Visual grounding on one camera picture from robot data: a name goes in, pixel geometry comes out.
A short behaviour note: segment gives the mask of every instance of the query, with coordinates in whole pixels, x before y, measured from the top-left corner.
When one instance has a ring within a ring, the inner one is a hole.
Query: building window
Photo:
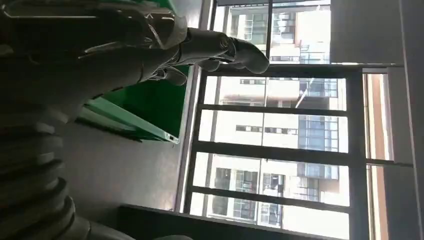
[[[266,82],[265,79],[240,79],[240,84],[246,85],[265,85]]]
[[[334,78],[300,78],[300,92],[302,95],[306,90],[308,97],[338,97],[338,80]]]
[[[282,128],[282,127],[265,127],[265,133],[269,134],[288,134],[297,135],[298,130],[294,128]]]
[[[272,40],[278,44],[294,44],[296,31],[296,13],[295,12],[280,12],[272,15]],[[282,60],[290,62],[298,62],[297,60]]]
[[[315,163],[297,164],[297,175],[315,179],[339,179],[339,167]]]
[[[274,203],[262,203],[260,211],[260,223],[280,226],[283,216],[283,207]]]
[[[297,188],[294,190],[294,198],[300,200],[318,202],[319,191],[318,191],[318,179],[308,177],[295,177],[297,182]]]
[[[235,130],[238,131],[238,132],[262,133],[262,127],[261,126],[236,125]],[[297,135],[298,130],[294,129],[294,128],[265,127],[265,133]]]
[[[258,173],[237,170],[235,174],[235,190],[237,192],[257,193]],[[255,219],[256,203],[250,200],[234,199],[233,217],[247,220]]]
[[[262,133],[262,127],[261,126],[236,125],[235,130],[238,131],[238,132]]]
[[[285,176],[275,173],[263,173],[262,189],[266,195],[282,197],[284,194]]]
[[[299,56],[271,56],[273,62],[299,62]]]
[[[263,107],[263,102],[254,101],[241,101],[241,100],[223,100],[222,105],[237,105],[237,106],[252,106],[252,107]]]
[[[301,149],[339,151],[339,119],[333,116],[299,116],[298,144]]]
[[[218,189],[230,189],[231,169],[217,168],[215,172],[215,187]],[[227,215],[228,197],[214,196],[212,200],[212,213]]]

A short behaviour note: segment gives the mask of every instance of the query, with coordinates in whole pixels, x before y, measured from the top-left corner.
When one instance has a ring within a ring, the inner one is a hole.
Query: window
[[[240,79],[240,84],[265,85],[265,79]]]
[[[308,177],[295,177],[297,186],[294,190],[294,196],[300,200],[319,201],[318,179]]]
[[[265,133],[269,134],[290,134],[297,135],[298,130],[292,128],[281,128],[281,127],[265,127]]]
[[[235,130],[239,132],[252,132],[252,133],[262,133],[261,126],[242,126],[236,125]]]
[[[363,69],[328,64],[329,4],[305,0],[272,6],[271,45],[256,46],[269,50],[272,62],[299,65],[275,65],[264,74],[243,69],[202,74],[206,93],[204,98],[199,94],[201,114],[194,121],[200,130],[190,149],[195,154],[187,179],[193,184],[187,188],[185,213],[324,238],[369,238],[363,203],[364,169],[371,161],[362,155],[365,146],[349,144],[374,140],[358,134],[366,119],[364,93],[362,78],[351,73]],[[222,31],[264,42],[255,32],[260,35],[266,26],[267,5],[221,7],[229,14],[217,14],[215,23],[231,16]],[[213,205],[215,196],[223,199]],[[256,201],[259,196],[263,202]]]
[[[297,165],[297,175],[315,179],[339,179],[339,167],[315,163]]]
[[[299,146],[303,149],[338,152],[339,119],[326,116],[299,118]]]

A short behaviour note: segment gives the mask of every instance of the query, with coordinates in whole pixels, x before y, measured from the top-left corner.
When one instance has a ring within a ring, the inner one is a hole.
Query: white wall
[[[332,0],[330,60],[403,64],[399,0]]]

